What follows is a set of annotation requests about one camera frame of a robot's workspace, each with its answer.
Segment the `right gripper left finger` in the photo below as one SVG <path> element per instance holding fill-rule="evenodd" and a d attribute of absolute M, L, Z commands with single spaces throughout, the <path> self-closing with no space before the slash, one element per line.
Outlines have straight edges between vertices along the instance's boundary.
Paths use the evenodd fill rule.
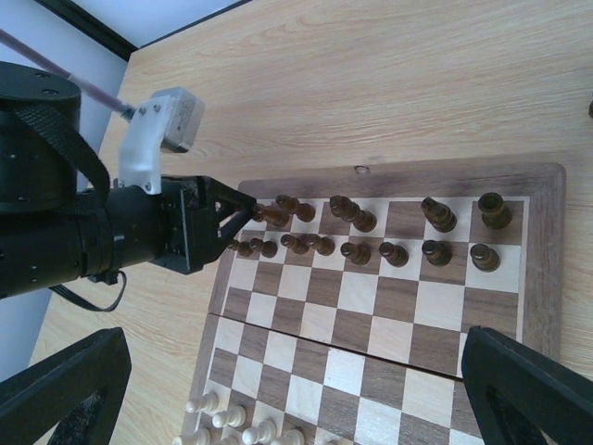
<path fill-rule="evenodd" d="M 124 332 L 101 329 L 1 383 L 1 442 L 108 444 L 132 370 Z"/>

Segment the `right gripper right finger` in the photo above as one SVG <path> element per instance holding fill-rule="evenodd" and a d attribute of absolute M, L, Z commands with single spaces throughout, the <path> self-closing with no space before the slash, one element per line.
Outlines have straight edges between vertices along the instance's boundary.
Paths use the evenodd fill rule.
<path fill-rule="evenodd" d="M 592 381 L 487 327 L 470 328 L 461 370 L 486 444 L 590 444 Z"/>

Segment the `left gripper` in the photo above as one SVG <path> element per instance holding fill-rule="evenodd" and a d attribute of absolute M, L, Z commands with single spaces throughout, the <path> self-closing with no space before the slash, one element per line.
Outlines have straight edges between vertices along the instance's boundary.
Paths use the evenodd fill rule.
<path fill-rule="evenodd" d="M 157 265 L 185 275 L 201 271 L 252 219 L 256 203 L 209 176 L 164 176 L 165 245 Z"/>

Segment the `dark pawn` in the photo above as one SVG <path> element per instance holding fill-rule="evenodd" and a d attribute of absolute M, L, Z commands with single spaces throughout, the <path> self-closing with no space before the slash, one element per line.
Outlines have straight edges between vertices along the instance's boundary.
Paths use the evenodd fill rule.
<path fill-rule="evenodd" d="M 295 215 L 300 221 L 304 223 L 311 222 L 316 215 L 316 210 L 308 203 L 300 202 L 295 197 L 288 195 L 278 195 L 275 198 L 276 204 L 289 214 Z"/>

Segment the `wooden chess board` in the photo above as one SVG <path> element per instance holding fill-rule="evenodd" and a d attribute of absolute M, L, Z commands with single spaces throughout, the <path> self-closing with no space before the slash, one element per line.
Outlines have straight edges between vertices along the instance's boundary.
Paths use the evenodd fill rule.
<path fill-rule="evenodd" d="M 279 245 L 273 258 L 226 252 L 209 303 L 189 400 L 210 391 L 213 413 L 187 413 L 178 436 L 207 428 L 210 444 L 242 444 L 242 433 L 270 419 L 277 438 L 300 430 L 308 444 L 478 444 L 481 436 L 461 377 L 469 330 L 490 327 L 552 359 L 561 348 L 565 170 L 557 163 L 489 163 L 356 175 L 245 181 L 241 190 L 270 205 L 286 194 L 316 210 L 286 227 L 250 222 L 240 241 L 328 236 L 337 247 L 364 243 L 370 261 L 355 265 L 335 250 L 297 255 Z M 511 223 L 485 226 L 478 199 L 500 194 Z M 344 196 L 376 216 L 369 233 L 330 211 Z M 439 233 L 421 202 L 451 208 L 456 227 Z M 443 267 L 424 257 L 425 240 L 446 241 Z M 403 267 L 379 254 L 383 242 L 409 253 Z M 470 248 L 499 255 L 479 271 Z M 245 408 L 239 427 L 212 417 Z"/>

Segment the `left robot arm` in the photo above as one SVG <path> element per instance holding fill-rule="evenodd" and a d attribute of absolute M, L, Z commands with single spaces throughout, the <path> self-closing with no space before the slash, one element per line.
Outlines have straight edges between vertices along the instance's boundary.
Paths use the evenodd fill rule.
<path fill-rule="evenodd" d="M 196 273 L 251 219 L 255 199 L 207 176 L 166 176 L 163 151 L 183 153 L 204 106 L 182 88 L 154 93 L 130 114 L 110 177 L 79 132 L 77 81 L 1 66 L 1 295 L 40 288 L 81 304 L 79 278 L 124 284 L 150 262 Z"/>

